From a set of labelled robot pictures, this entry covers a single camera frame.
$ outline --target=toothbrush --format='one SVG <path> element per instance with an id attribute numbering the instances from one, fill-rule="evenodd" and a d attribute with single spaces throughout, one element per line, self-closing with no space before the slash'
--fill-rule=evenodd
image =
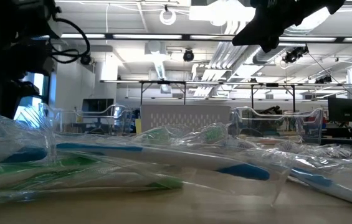
<path id="1" fill-rule="evenodd" d="M 292 168 L 290 175 L 319 191 L 352 202 L 352 189 L 337 184 L 322 175 L 312 174 L 297 167 Z"/>
<path id="2" fill-rule="evenodd" d="M 167 175 L 149 177 L 119 172 L 86 158 L 62 159 L 55 167 L 33 164 L 0 166 L 0 190 L 52 190 L 86 187 L 151 187 L 179 189 L 183 182 Z"/>
<path id="3" fill-rule="evenodd" d="M 258 166 L 228 157 L 201 154 L 194 151 L 177 151 L 140 146 L 103 146 L 79 143 L 60 143 L 59 151 L 82 151 L 93 154 L 131 159 L 141 162 L 169 164 L 180 167 L 195 167 L 223 174 L 255 180 L 269 180 L 270 173 Z"/>

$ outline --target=security camera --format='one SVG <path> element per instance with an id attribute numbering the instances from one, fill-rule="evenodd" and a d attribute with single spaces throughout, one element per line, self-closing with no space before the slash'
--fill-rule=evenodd
<path id="1" fill-rule="evenodd" d="M 194 53 L 191 49 L 187 49 L 184 53 L 183 59 L 185 62 L 191 62 L 194 60 Z"/>

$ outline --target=plastic wrap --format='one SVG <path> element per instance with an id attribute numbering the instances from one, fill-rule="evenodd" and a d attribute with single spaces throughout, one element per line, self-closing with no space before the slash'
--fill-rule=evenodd
<path id="1" fill-rule="evenodd" d="M 197 137 L 200 134 L 188 134 Z M 198 142 L 205 138 L 197 137 Z M 162 164 L 174 167 L 175 170 L 196 169 L 201 175 L 190 175 L 183 178 L 187 183 L 236 195 L 258 196 L 258 200 L 272 203 L 277 198 L 281 186 L 289 173 L 288 159 L 276 154 L 265 156 L 266 152 L 256 149 L 241 150 L 237 147 L 221 144 L 192 143 L 155 145 L 145 141 L 112 141 L 108 138 L 96 139 L 87 144 L 81 141 L 63 142 L 57 145 L 60 152 L 83 151 L 97 154 L 103 157 L 129 159 L 138 162 Z M 230 181 L 231 184 L 221 184 L 222 180 Z"/>
<path id="2" fill-rule="evenodd" d="M 311 146 L 307 144 L 297 144 L 292 141 L 284 141 L 276 144 L 275 147 L 283 152 L 291 152 L 306 156 L 318 156 L 334 159 L 348 159 L 352 156 L 351 146 L 339 144 Z"/>
<path id="3" fill-rule="evenodd" d="M 55 142 L 51 125 L 38 108 L 26 108 L 14 121 L 0 116 L 0 163 L 53 162 Z"/>
<path id="4" fill-rule="evenodd" d="M 352 202 L 352 159 L 303 155 L 294 155 L 291 159 L 292 177 L 316 190 Z"/>
<path id="5" fill-rule="evenodd" d="M 133 142 L 168 145 L 189 134 L 191 129 L 183 124 L 164 125 L 132 138 Z"/>
<path id="6" fill-rule="evenodd" d="M 82 152 L 60 154 L 52 166 L 35 162 L 0 165 L 0 203 L 47 194 L 86 191 L 180 189 L 171 168 Z"/>

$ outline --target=wooden table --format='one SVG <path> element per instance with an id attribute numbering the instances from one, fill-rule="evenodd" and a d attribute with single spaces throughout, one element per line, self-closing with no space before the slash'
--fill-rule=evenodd
<path id="1" fill-rule="evenodd" d="M 292 182 L 285 184 L 274 207 L 253 196 L 186 186 L 155 192 L 53 195 L 34 202 L 7 203 L 0 205 L 0 223 L 352 224 L 352 203 Z"/>

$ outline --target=ceiling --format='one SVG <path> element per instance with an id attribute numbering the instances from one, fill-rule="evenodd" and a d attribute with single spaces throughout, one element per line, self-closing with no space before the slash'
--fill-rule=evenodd
<path id="1" fill-rule="evenodd" d="M 178 1 L 178 6 L 169 4 L 170 9 L 180 11 L 176 13 L 174 24 L 170 26 L 164 25 L 159 19 L 159 14 L 163 9 L 160 5 L 141 4 L 141 11 L 139 11 L 138 5 L 134 3 L 97 5 L 64 1 L 57 1 L 57 5 L 62 8 L 61 17 L 76 23 L 86 33 L 223 34 L 226 29 L 226 25 L 219 27 L 212 25 L 209 21 L 189 20 L 187 14 L 191 0 Z M 62 28 L 67 33 L 75 32 L 67 25 L 63 25 Z M 312 30 L 309 35 L 352 36 L 352 7 L 341 8 L 339 12 L 328 17 L 325 22 Z M 81 40 L 69 40 L 68 42 L 84 45 Z M 148 74 L 149 70 L 155 69 L 153 62 L 144 59 L 147 42 L 142 40 L 91 40 L 92 45 L 113 47 L 123 62 L 123 66 L 119 66 L 118 71 L 122 79 L 129 79 L 133 74 Z M 191 71 L 194 62 L 210 62 L 219 45 L 218 42 L 203 41 L 164 41 L 164 43 L 168 54 L 167 60 L 164 61 L 165 69 L 183 71 Z M 346 79 L 346 68 L 352 66 L 352 44 L 308 44 L 308 48 L 313 58 L 323 68 L 332 68 L 333 76 L 337 80 L 342 82 Z M 185 49 L 193 50 L 195 54 L 193 62 L 183 62 Z M 282 56 L 279 55 L 259 70 L 262 74 L 257 77 L 259 82 L 283 82 L 285 80 L 300 82 L 323 71 L 323 68 L 309 55 L 305 55 L 297 63 L 288 66 L 281 62 Z M 92 52 L 92 57 L 96 61 L 102 61 L 105 53 Z"/>

